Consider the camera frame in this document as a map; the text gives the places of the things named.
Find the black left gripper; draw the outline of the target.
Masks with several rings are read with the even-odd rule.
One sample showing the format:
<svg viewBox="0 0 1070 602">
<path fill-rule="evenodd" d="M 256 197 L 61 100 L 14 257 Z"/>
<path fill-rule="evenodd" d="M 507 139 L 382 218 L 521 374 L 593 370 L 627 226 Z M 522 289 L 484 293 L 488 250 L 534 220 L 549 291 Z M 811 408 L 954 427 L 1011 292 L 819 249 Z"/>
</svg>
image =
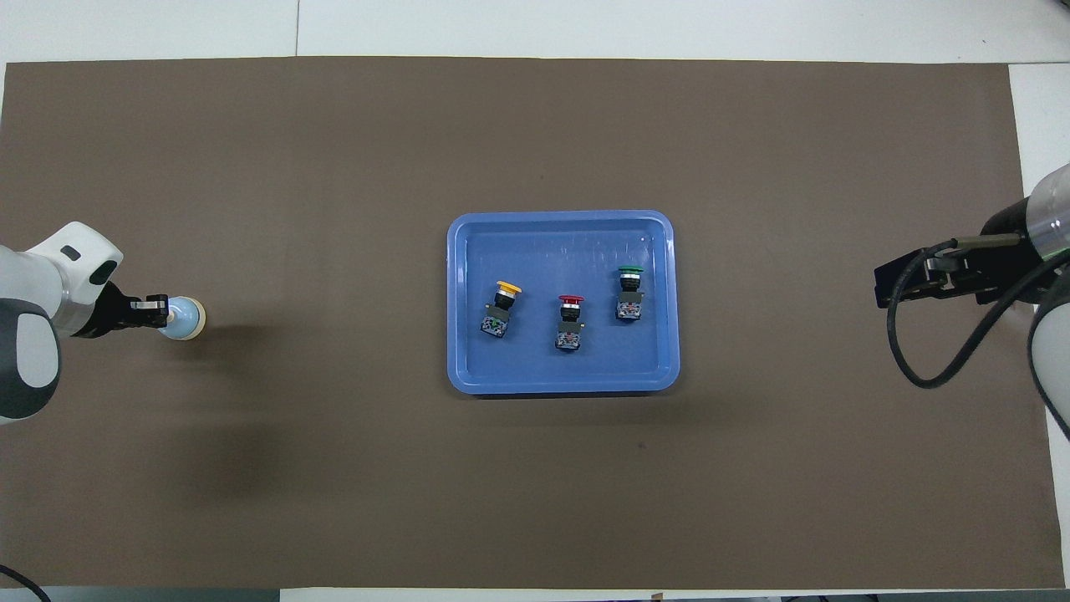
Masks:
<svg viewBox="0 0 1070 602">
<path fill-rule="evenodd" d="M 144 317 L 134 304 L 144 302 Z M 167 294 L 150 294 L 146 298 L 126 296 L 114 282 L 106 283 L 97 297 L 91 315 L 83 328 L 75 331 L 73 338 L 96 339 L 107 333 L 131 328 L 164 329 L 175 319 L 171 311 L 171 298 Z"/>
</svg>

